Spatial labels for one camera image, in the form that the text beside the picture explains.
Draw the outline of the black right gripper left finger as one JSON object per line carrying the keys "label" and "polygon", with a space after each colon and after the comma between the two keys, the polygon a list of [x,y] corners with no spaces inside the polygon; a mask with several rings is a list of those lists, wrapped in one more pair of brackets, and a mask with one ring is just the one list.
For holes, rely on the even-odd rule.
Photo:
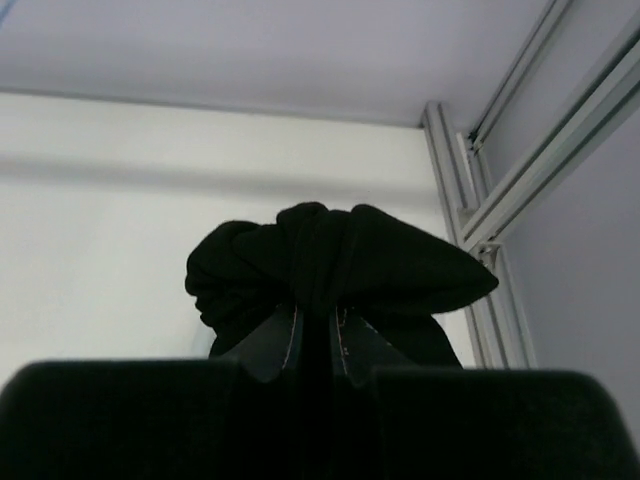
{"label": "black right gripper left finger", "polygon": [[300,479],[304,317],[283,304],[205,360],[50,361],[1,394],[5,479]]}

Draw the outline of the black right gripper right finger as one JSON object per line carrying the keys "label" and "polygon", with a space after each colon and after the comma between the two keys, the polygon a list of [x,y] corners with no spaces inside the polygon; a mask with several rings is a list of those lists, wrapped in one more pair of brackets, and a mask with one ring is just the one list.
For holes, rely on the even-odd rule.
{"label": "black right gripper right finger", "polygon": [[635,479],[609,393],[567,371],[420,367],[361,316],[329,320],[335,479]]}

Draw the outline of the black tank top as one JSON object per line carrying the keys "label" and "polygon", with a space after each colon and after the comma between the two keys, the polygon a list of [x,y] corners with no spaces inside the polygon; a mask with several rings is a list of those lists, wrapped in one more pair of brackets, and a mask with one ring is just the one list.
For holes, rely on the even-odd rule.
{"label": "black tank top", "polygon": [[291,301],[314,319],[359,314],[420,365],[458,361],[436,316],[491,293],[498,279],[458,247],[369,205],[302,203],[274,223],[229,221],[186,262],[185,288],[220,355]]}

